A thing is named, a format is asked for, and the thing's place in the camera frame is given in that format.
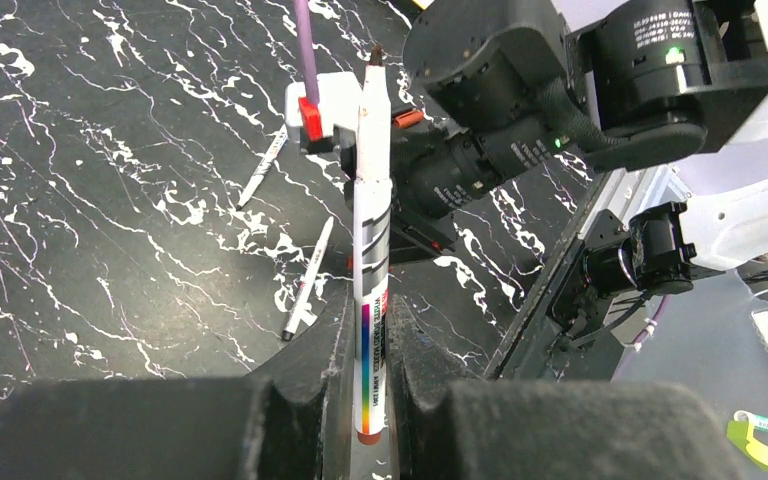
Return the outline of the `white marker red end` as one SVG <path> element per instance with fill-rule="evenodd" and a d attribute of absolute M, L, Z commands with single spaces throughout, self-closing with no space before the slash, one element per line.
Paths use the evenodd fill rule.
<path fill-rule="evenodd" d="M 374 445 L 384 428 L 385 333 L 390 267 L 391 102 L 382 47 L 365 66 L 356 130 L 353 181 L 353 294 L 356 345 L 354 428 L 359 442 Z"/>

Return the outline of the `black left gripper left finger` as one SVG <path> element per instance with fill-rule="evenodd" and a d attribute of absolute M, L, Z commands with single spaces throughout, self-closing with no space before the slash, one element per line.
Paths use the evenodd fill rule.
<path fill-rule="evenodd" d="M 352 290 L 242 377 L 38 382 L 0 406 L 0 479 L 345 479 Z"/>

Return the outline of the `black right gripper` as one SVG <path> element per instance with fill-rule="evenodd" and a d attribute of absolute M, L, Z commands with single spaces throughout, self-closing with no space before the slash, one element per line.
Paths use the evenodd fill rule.
<path fill-rule="evenodd" d="M 546 163 L 567 137 L 526 118 L 500 130 L 450 130 L 424 119 L 409 129 L 391 122 L 390 263 L 433 260 L 457 241 L 453 213 Z"/>

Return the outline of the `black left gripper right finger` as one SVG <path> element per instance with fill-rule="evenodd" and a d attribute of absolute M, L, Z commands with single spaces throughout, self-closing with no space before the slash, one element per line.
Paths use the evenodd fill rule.
<path fill-rule="evenodd" d="M 388 422 L 397 479 L 739 479 L 709 409 L 669 384 L 486 380 L 387 313 Z"/>

